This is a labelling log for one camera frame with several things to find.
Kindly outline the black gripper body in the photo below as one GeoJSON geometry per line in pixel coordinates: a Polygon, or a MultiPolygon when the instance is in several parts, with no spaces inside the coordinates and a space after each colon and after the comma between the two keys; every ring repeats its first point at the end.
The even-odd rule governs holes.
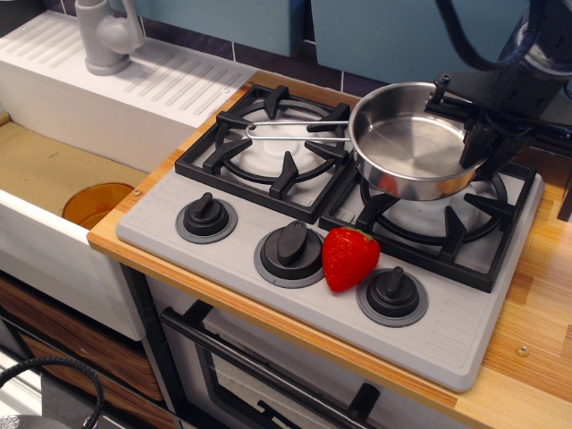
{"type": "Polygon", "coordinates": [[[514,137],[530,133],[542,143],[569,143],[571,126],[541,118],[563,87],[561,80],[532,73],[458,71],[442,73],[425,109],[468,124],[491,118],[500,133],[514,137]]]}

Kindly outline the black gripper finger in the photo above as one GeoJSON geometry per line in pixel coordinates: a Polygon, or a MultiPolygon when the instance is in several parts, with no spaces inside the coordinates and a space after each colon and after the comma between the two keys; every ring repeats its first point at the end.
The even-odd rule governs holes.
{"type": "Polygon", "coordinates": [[[485,119],[468,121],[459,165],[463,169],[476,168],[481,165],[488,158],[493,143],[498,137],[499,134],[485,119]]]}
{"type": "Polygon", "coordinates": [[[526,148],[532,140],[532,135],[528,131],[518,134],[496,132],[499,137],[493,143],[488,158],[477,169],[474,181],[489,180],[526,148]]]}

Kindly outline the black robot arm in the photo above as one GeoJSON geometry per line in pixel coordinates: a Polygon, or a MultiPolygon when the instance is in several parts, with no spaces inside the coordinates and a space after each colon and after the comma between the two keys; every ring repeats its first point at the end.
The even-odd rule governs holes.
{"type": "Polygon", "coordinates": [[[494,62],[471,45],[452,2],[437,7],[453,47],[471,69],[437,76],[425,108],[463,123],[460,166],[475,168],[476,179],[486,180],[536,140],[570,142],[570,125],[542,116],[571,80],[571,3],[530,2],[494,62]]]}

